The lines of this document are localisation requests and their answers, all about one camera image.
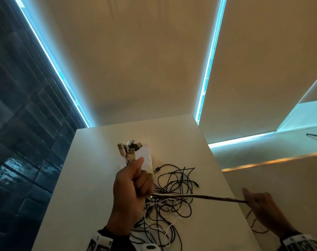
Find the white device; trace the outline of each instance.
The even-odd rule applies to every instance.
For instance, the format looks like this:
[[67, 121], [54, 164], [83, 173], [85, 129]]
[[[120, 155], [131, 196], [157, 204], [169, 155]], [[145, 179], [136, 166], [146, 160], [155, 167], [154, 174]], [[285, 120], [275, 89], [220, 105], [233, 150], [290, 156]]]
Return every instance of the white device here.
[[146, 243], [142, 245], [142, 251], [161, 251], [158, 245]]

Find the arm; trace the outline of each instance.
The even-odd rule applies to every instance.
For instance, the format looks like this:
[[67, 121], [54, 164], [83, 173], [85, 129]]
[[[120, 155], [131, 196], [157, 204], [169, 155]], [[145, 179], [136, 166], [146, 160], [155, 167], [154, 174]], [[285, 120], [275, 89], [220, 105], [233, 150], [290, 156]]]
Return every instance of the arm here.
[[[135, 250], [129, 240], [130, 232], [142, 214], [145, 199], [154, 192], [152, 177], [141, 170], [143, 161], [141, 157], [117, 173], [113, 185], [113, 208], [110, 219], [105, 228], [95, 233], [88, 251], [101, 251], [98, 249], [99, 242], [110, 251]], [[97, 248], [92, 248], [94, 239]]]
[[278, 250], [287, 250], [287, 243], [297, 243], [297, 239], [307, 239], [311, 248], [313, 245], [315, 250], [317, 250], [315, 247], [317, 241], [311, 236], [298, 232], [286, 219], [269, 193], [251, 193], [246, 188], [242, 188], [242, 192], [244, 199], [248, 202], [248, 206], [260, 223], [280, 238], [282, 246]]

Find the person's right hand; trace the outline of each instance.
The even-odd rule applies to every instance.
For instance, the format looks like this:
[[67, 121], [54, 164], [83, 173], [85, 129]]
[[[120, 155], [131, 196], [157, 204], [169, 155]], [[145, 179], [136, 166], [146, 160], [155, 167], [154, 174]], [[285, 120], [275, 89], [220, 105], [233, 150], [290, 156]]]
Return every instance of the person's right hand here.
[[296, 232], [269, 193], [251, 193], [246, 188], [242, 188], [242, 192], [256, 218], [279, 238]]

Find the cyan light strip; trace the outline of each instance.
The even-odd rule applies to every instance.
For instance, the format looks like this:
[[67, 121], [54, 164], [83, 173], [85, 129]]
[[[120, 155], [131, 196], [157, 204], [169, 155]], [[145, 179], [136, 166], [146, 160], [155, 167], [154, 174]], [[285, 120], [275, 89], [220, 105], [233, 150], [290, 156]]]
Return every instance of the cyan light strip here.
[[200, 116], [201, 116], [201, 112], [202, 112], [203, 101], [205, 100], [208, 79], [210, 78], [212, 63], [213, 63], [213, 59], [214, 59], [214, 53], [215, 53], [215, 49], [216, 49], [218, 38], [219, 38], [219, 32], [220, 32], [220, 27], [221, 27], [221, 23], [222, 23], [223, 12], [224, 12], [225, 6], [226, 6], [226, 1], [227, 0], [220, 0], [218, 15], [217, 15], [217, 19], [215, 20], [215, 26], [214, 26], [213, 38], [212, 38], [212, 42], [211, 42], [210, 53], [209, 53], [208, 59], [207, 59], [205, 76], [203, 78], [202, 89], [201, 89], [201, 94], [200, 94], [200, 98], [199, 98], [197, 113], [195, 115], [195, 120], [198, 123], [198, 125], [199, 125]]
[[248, 141], [248, 140], [252, 140], [252, 139], [263, 138], [263, 137], [272, 135], [274, 133], [275, 133], [275, 131], [274, 132], [265, 133], [265, 134], [252, 135], [252, 136], [242, 137], [242, 138], [238, 138], [238, 139], [218, 142], [218, 143], [211, 143], [208, 146], [210, 148], [216, 148], [216, 147], [225, 146], [225, 145], [234, 144], [234, 143], [240, 143], [240, 142], [244, 142], [244, 141]]
[[82, 117], [82, 119], [83, 119], [83, 121], [85, 122], [86, 126], [87, 126], [87, 127], [90, 127], [90, 123], [89, 123], [88, 119], [86, 118], [86, 115], [85, 115], [85, 113], [83, 112], [81, 106], [79, 105], [79, 103], [78, 103], [76, 97], [74, 96], [74, 94], [73, 94], [71, 88], [70, 88], [69, 86], [67, 86], [68, 83], [67, 83], [66, 79], [64, 78], [62, 72], [60, 71], [59, 68], [57, 68], [57, 65], [54, 64], [54, 62], [52, 61], [52, 58], [50, 57], [50, 55], [48, 54], [48, 52], [47, 52], [47, 50], [46, 50], [47, 47], [44, 46], [44, 44], [42, 43], [42, 40], [40, 40], [40, 38], [38, 37], [38, 34], [37, 34], [37, 33], [35, 32], [35, 30], [33, 29], [33, 26], [32, 26], [32, 24], [31, 24], [30, 20], [28, 19], [28, 14], [25, 13], [25, 12], [26, 12], [26, 9], [25, 9], [25, 6], [24, 6], [23, 2], [22, 2], [21, 0], [15, 0], [15, 1], [16, 1], [16, 3], [18, 4], [18, 6], [20, 7], [21, 12], [23, 13], [23, 15], [24, 15], [24, 17], [25, 17], [25, 19], [26, 19], [28, 25], [30, 26], [30, 28], [31, 28], [31, 30], [33, 31], [35, 37], [37, 38], [37, 40], [38, 40], [38, 42], [39, 42], [41, 48], [44, 50], [44, 53], [46, 54], [46, 56], [47, 56], [49, 62], [51, 63], [52, 67], [54, 68], [56, 74], [57, 74], [58, 77], [60, 78], [60, 80], [61, 80], [63, 86], [65, 87], [67, 93], [69, 94], [71, 100], [73, 101], [73, 103], [74, 103], [76, 109], [77, 109], [78, 112], [80, 113], [80, 116]]

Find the table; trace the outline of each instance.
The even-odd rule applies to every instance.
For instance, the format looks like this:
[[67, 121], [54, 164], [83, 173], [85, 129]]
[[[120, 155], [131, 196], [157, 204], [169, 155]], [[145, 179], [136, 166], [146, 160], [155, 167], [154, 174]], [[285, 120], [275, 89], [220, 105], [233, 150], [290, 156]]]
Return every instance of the table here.
[[[196, 167], [194, 193], [233, 197], [192, 115], [77, 130], [33, 251], [84, 251], [109, 218], [118, 143], [149, 139], [162, 163]], [[261, 250], [237, 203], [195, 199], [192, 216], [176, 227], [183, 250]], [[175, 241], [169, 250], [179, 250]]]

